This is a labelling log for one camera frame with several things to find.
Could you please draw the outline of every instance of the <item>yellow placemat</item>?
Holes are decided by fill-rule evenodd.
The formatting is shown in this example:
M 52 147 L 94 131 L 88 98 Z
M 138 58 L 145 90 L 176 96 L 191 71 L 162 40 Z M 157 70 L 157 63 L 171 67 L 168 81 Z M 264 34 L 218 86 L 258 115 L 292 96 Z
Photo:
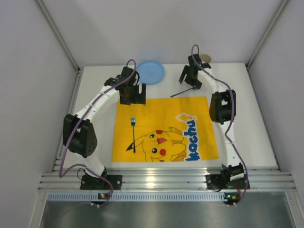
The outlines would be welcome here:
M 135 153 L 133 128 L 135 117 Z M 113 162 L 180 162 L 219 158 L 206 97 L 118 104 Z

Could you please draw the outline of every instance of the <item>blue plate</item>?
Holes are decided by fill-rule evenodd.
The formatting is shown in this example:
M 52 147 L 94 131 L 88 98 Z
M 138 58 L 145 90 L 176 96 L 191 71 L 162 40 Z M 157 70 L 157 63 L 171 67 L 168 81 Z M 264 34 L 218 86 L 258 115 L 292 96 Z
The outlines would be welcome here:
M 146 84 L 155 84 L 162 80 L 165 69 L 157 61 L 144 61 L 140 63 L 136 70 L 139 73 L 139 81 Z

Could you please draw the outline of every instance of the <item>cable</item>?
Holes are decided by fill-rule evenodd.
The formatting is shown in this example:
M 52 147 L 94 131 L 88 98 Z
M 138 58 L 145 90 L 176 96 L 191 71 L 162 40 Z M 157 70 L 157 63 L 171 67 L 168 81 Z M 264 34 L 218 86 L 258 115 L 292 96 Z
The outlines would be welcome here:
M 78 177 L 78 179 L 80 179 L 80 180 L 82 181 L 82 179 L 81 179 L 81 178 L 79 177 L 79 175 L 78 175 L 80 170 L 83 170 L 83 171 L 85 172 L 85 174 L 86 174 L 86 170 L 85 170 L 84 168 L 80 168 L 80 169 L 77 171 L 77 177 Z
M 72 165 L 71 167 L 67 168 L 67 170 L 62 173 L 63 171 L 63 165 L 64 165 L 64 162 L 65 162 L 65 158 L 66 158 L 66 155 L 67 155 L 67 150 L 70 146 L 70 143 L 73 139 L 73 136 L 75 134 L 75 132 L 77 131 L 78 127 L 80 126 L 81 122 L 83 121 L 83 119 L 86 117 L 86 115 L 90 112 L 90 110 L 92 109 L 93 105 L 106 93 L 108 93 L 109 91 L 111 91 L 112 89 L 115 89 L 116 87 L 122 85 L 123 83 L 127 82 L 135 73 L 135 69 L 136 69 L 136 62 L 135 60 L 133 59 L 130 59 L 128 62 L 127 62 L 127 66 L 130 62 L 134 62 L 134 69 L 132 71 L 132 73 L 123 81 L 121 81 L 120 83 L 112 86 L 111 88 L 107 89 L 103 94 L 100 94 L 93 102 L 92 102 L 92 105 L 89 106 L 89 108 L 86 110 L 86 112 L 83 114 L 83 116 L 80 118 L 80 120 L 77 122 L 77 124 L 75 125 L 74 129 L 72 130 L 68 140 L 67 140 L 67 144 L 66 144 L 66 147 L 63 151 L 63 154 L 62 154 L 62 160 L 61 160 L 61 164 L 60 164 L 60 169 L 59 169 L 59 177 L 62 178 L 64 177 L 72 168 L 76 167 L 76 166 L 80 166 L 80 167 L 83 167 L 85 168 L 89 173 L 91 173 L 92 175 L 102 179 L 103 181 L 105 181 L 109 186 L 110 186 L 110 197 L 108 197 L 107 201 L 103 204 L 105 205 L 111 198 L 112 194 L 113 194 L 113 186 L 112 184 L 104 177 L 101 177 L 99 176 L 98 174 L 94 173 L 92 170 L 90 170 L 87 166 L 85 166 L 84 164 L 75 164 L 75 165 Z
M 247 166 L 246 166 L 244 160 L 242 159 L 241 155 L 239 154 L 239 152 L 238 152 L 238 150 L 237 150 L 235 144 L 232 142 L 232 140 L 231 140 L 231 139 L 229 138 L 229 136 L 227 135 L 228 132 L 229 132 L 229 130 L 230 130 L 230 128 L 231 128 L 231 126 L 232 126 L 232 124 L 233 124 L 233 121 L 234 121 L 234 108 L 235 108 L 235 107 L 234 107 L 234 98 L 233 98 L 232 90 L 231 90 L 230 86 L 229 86 L 226 82 L 217 79 L 216 77 L 214 77 L 213 75 L 211 75 L 208 71 L 206 71 L 204 68 L 202 68 L 202 67 L 199 65 L 199 63 L 195 60 L 195 58 L 194 58 L 194 56 L 193 56 L 193 49 L 194 49 L 194 47 L 197 47 L 197 48 L 198 48 L 198 54 L 200 53 L 200 49 L 199 49 L 199 46 L 198 46 L 197 44 L 195 44 L 195 45 L 192 46 L 192 49 L 191 49 L 191 56 L 192 56 L 192 59 L 193 59 L 193 61 L 195 62 L 195 64 L 200 68 L 200 70 L 204 71 L 204 73 L 206 73 L 206 74 L 207 74 L 209 77 L 211 77 L 213 80 L 218 81 L 218 82 L 224 84 L 224 85 L 228 88 L 228 91 L 229 91 L 229 94 L 230 94 L 231 106 L 232 106 L 231 120 L 230 120 L 229 126 L 228 126 L 228 128 L 227 128 L 227 130 L 226 130 L 226 132 L 225 132 L 224 135 L 225 135 L 225 137 L 229 140 L 229 142 L 231 143 L 231 145 L 232 145 L 234 151 L 236 152 L 237 156 L 239 157 L 239 159 L 240 159 L 241 162 L 243 163 L 244 168 L 245 168 L 245 171 L 246 171 L 246 175 L 247 175 L 247 176 L 246 176 L 246 180 L 247 180 L 247 181 L 246 181 L 246 186 L 245 186 L 245 189 L 244 189 L 244 193 L 243 193 L 241 199 L 236 203 L 236 205 L 238 205 L 239 203 L 241 203 L 241 201 L 243 200 L 243 198 L 244 198 L 244 196 L 245 196 L 245 194 L 246 194 L 246 191 L 247 191 L 248 186 L 249 186 L 249 179 L 248 179 Z
M 238 192 L 238 195 L 241 196 L 242 189 L 241 189 L 240 184 L 237 184 L 237 192 Z
M 220 192 L 220 191 L 223 190 L 223 187 L 224 187 L 224 184 L 223 184 L 223 183 L 221 183 L 221 185 L 222 185 L 222 186 L 221 186 L 218 190 L 215 190 L 215 189 L 212 187 L 212 183 L 210 183 L 209 187 L 210 187 L 213 191 L 215 191 L 215 192 Z

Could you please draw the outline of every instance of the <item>cartoon character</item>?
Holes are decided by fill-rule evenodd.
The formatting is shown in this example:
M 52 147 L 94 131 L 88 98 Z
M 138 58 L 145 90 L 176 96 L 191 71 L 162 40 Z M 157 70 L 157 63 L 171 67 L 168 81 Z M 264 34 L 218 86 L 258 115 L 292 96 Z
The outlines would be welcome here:
M 135 140 L 126 151 L 133 147 L 142 145 L 146 156 L 146 162 L 180 162 L 184 161 L 186 145 L 182 143 L 184 137 L 182 132 L 175 127 L 170 127 L 170 131 L 156 130 Z

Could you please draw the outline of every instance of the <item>white wall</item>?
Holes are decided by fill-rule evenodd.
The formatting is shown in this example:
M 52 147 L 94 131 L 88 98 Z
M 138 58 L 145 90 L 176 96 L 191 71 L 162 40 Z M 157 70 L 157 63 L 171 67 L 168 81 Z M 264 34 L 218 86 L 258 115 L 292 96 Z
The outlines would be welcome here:
M 292 0 L 251 73 L 275 146 L 304 202 L 304 1 Z
M 75 72 L 32 0 L 0 1 L 0 227 L 27 227 Z
M 44 0 L 80 66 L 247 62 L 281 0 Z

